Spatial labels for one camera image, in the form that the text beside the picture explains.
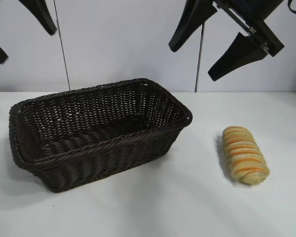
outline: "pastry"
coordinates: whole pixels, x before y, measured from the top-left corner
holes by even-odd
[[[228,168],[236,181],[256,185],[267,178],[270,171],[248,129],[227,127],[222,133],[222,141]]]

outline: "white backdrop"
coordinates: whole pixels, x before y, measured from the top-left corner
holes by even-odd
[[[53,0],[46,2],[56,22]],[[72,88],[147,77],[194,91],[200,29],[177,53],[168,47],[185,0],[56,3]],[[266,22],[285,48],[213,82],[208,70],[241,29],[222,10],[207,21],[199,91],[296,91],[296,15],[284,1]],[[0,2],[0,46],[10,56],[0,65],[0,91],[68,89],[58,33],[49,36],[17,0]]]
[[[73,88],[146,77],[193,91],[200,29],[173,53],[184,0],[56,0]]]
[[[53,0],[46,3],[55,20]],[[0,47],[9,56],[0,65],[0,91],[67,89],[59,37],[51,37],[18,0],[0,1]]]

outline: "white table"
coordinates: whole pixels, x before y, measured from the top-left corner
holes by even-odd
[[[295,93],[175,93],[194,120],[165,157],[61,194],[9,150],[10,106],[39,95],[0,93],[0,237],[296,237]],[[216,139],[230,125],[265,156],[259,186],[229,179]]]

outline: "cable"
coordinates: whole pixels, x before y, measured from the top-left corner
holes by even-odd
[[[288,8],[290,9],[290,11],[292,13],[296,14],[296,10],[292,9],[292,2],[293,2],[293,0],[288,0]]]

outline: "rectangular basket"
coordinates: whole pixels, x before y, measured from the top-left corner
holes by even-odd
[[[148,79],[29,99],[9,116],[13,160],[59,193],[166,154],[191,112]]]

